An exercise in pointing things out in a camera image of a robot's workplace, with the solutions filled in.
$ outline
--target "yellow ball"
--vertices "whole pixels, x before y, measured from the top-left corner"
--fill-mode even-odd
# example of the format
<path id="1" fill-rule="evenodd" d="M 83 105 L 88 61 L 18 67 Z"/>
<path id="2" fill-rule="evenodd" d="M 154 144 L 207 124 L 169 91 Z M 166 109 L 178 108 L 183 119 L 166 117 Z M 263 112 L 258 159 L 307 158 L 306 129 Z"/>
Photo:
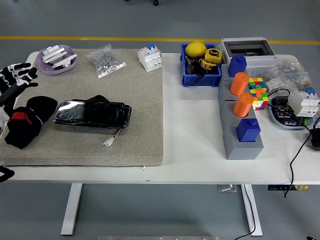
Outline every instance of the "yellow ball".
<path id="1" fill-rule="evenodd" d="M 185 54 L 190 58 L 200 58 L 206 54 L 207 47 L 202 41 L 194 41 L 188 44 L 185 48 Z"/>

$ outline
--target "blue plastic bin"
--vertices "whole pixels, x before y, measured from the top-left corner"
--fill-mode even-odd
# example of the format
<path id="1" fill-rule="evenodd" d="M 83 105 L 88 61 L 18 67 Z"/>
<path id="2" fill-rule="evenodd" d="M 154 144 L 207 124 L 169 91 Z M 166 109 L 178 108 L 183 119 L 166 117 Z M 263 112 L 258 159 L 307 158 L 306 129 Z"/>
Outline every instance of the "blue plastic bin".
<path id="1" fill-rule="evenodd" d="M 195 80 L 199 77 L 196 74 L 187 74 L 186 72 L 186 59 L 185 59 L 185 49 L 188 44 L 181 44 L 181 56 L 180 60 L 182 61 L 182 86 L 189 87 L 189 86 L 211 86 L 211 87 L 218 87 L 219 81 L 221 79 L 221 65 L 217 64 L 216 72 L 214 74 L 206 74 L 200 81 L 195 83 Z M 214 44 L 206 44 L 207 49 L 215 49 L 216 46 Z"/>

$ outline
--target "floor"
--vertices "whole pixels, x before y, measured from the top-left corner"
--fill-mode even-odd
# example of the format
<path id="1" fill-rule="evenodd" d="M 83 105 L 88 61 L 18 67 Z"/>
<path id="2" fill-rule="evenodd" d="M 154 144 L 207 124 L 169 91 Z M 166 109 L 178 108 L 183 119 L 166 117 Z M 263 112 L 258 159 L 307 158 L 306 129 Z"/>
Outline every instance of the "floor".
<path id="1" fill-rule="evenodd" d="M 0 68 L 49 46 L 179 53 L 181 43 L 266 37 L 295 56 L 320 93 L 320 1 L 314 0 L 0 1 Z M 97 240 L 99 236 L 217 236 L 249 233 L 241 191 L 216 185 L 85 184 L 73 236 L 60 236 L 70 184 L 0 184 L 0 239 Z M 262 237 L 320 239 L 320 187 L 268 191 L 254 185 Z"/>

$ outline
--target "plastic tray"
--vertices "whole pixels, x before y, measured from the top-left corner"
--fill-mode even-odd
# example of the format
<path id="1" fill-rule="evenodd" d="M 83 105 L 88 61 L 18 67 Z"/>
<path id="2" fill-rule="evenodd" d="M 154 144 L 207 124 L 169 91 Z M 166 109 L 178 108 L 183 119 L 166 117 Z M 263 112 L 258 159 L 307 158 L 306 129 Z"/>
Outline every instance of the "plastic tray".
<path id="1" fill-rule="evenodd" d="M 185 49 L 188 44 L 181 44 L 181 56 L 180 60 L 182 61 L 182 86 L 211 86 L 218 87 L 219 81 L 221 79 L 221 65 L 217 64 L 216 72 L 214 74 L 206 74 L 200 81 L 195 83 L 195 80 L 199 77 L 196 74 L 187 74 L 186 72 L 186 59 L 185 59 Z M 216 46 L 214 44 L 206 44 L 207 49 L 215 49 Z"/>
<path id="2" fill-rule="evenodd" d="M 62 59 L 66 59 L 67 57 L 75 54 L 75 52 L 72 50 L 72 48 L 67 45 L 59 45 L 59 47 L 64 48 L 64 50 L 66 51 L 66 55 L 64 55 Z M 43 56 L 44 56 L 43 51 L 39 52 L 39 54 L 35 58 L 35 61 L 38 64 L 41 71 L 44 72 L 45 74 L 48 74 L 48 75 L 61 74 L 65 71 L 72 69 L 77 63 L 77 57 L 75 57 L 71 60 L 71 64 L 67 67 L 58 66 L 56 68 L 52 68 L 53 64 L 44 63 L 42 61 Z"/>

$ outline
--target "orange cylinder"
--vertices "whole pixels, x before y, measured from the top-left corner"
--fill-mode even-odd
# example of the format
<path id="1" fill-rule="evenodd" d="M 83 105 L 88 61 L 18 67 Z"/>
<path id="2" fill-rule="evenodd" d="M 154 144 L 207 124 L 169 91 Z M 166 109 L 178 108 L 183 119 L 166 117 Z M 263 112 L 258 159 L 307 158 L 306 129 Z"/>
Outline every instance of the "orange cylinder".
<path id="1" fill-rule="evenodd" d="M 230 92 L 233 95 L 239 96 L 245 91 L 248 83 L 249 83 L 249 75 L 246 74 L 245 72 L 238 72 L 234 76 L 232 85 L 230 87 Z"/>
<path id="2" fill-rule="evenodd" d="M 238 100 L 234 105 L 233 113 L 239 118 L 244 118 L 248 115 L 253 102 L 254 97 L 250 93 L 240 94 Z"/>

